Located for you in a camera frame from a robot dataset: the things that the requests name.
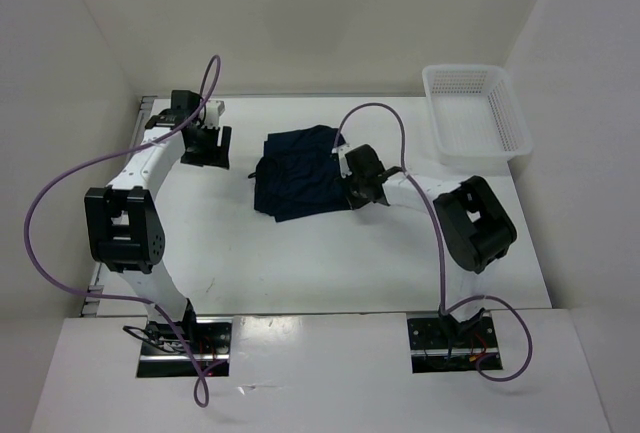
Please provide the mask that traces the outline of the navy blue shorts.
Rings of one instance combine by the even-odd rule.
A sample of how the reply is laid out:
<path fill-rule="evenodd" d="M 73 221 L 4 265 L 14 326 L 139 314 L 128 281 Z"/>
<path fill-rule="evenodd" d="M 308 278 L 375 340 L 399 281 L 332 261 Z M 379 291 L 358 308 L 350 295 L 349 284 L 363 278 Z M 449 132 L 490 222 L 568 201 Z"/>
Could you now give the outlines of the navy blue shorts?
<path fill-rule="evenodd" d="M 326 125 L 270 133 L 255 171 L 254 210 L 284 222 L 350 208 L 333 148 L 345 143 Z"/>

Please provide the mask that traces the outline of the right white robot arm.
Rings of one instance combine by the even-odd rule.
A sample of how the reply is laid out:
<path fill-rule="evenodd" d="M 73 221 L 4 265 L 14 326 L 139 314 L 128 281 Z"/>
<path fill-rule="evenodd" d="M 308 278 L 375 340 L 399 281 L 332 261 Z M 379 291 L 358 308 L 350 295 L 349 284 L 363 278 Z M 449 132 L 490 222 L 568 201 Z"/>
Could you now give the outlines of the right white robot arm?
<path fill-rule="evenodd" d="M 446 260 L 480 276 L 491 263 L 506 256 L 517 239 L 514 223 L 488 182 L 477 175 L 454 182 L 413 176 L 401 166 L 385 168 L 368 144 L 335 147 L 332 156 L 351 208 L 380 204 L 428 216 L 436 239 L 439 335 L 449 346 L 464 344 L 482 312 L 468 316 L 456 311 L 469 303 L 466 299 L 447 305 Z"/>

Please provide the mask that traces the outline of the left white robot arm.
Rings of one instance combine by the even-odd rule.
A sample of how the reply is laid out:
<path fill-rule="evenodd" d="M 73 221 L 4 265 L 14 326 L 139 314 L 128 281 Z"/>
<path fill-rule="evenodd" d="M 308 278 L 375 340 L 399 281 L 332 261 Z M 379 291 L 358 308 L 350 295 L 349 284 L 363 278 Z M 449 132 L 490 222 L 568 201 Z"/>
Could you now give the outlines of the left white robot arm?
<path fill-rule="evenodd" d="M 175 163 L 227 169 L 232 128 L 222 126 L 225 105 L 189 90 L 174 90 L 170 106 L 144 126 L 142 149 L 131 154 L 107 186 L 84 197 L 92 257 L 119 274 L 144 299 L 151 331 L 185 353 L 200 338 L 190 300 L 175 286 L 165 264 L 166 235 L 155 207 Z"/>

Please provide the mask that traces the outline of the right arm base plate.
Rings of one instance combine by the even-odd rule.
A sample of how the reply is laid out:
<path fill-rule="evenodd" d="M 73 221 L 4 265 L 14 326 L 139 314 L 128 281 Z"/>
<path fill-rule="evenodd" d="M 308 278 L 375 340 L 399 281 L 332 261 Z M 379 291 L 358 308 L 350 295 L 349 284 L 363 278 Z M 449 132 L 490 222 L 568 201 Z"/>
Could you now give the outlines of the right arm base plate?
<path fill-rule="evenodd" d="M 481 311 L 458 323 L 437 312 L 407 316 L 412 372 L 444 373 L 503 369 L 491 315 Z"/>

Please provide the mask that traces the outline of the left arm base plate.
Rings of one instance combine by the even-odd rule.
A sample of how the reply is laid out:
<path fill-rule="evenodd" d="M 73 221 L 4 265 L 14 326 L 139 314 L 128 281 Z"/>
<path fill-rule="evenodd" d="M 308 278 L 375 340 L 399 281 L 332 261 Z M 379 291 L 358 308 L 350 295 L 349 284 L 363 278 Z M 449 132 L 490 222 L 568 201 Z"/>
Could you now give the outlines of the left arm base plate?
<path fill-rule="evenodd" d="M 124 326 L 123 331 L 141 343 L 137 378 L 196 377 L 183 345 L 169 328 L 155 324 Z M 205 376 L 227 377 L 230 370 L 232 321 L 230 318 L 198 320 L 189 342 L 192 354 Z"/>

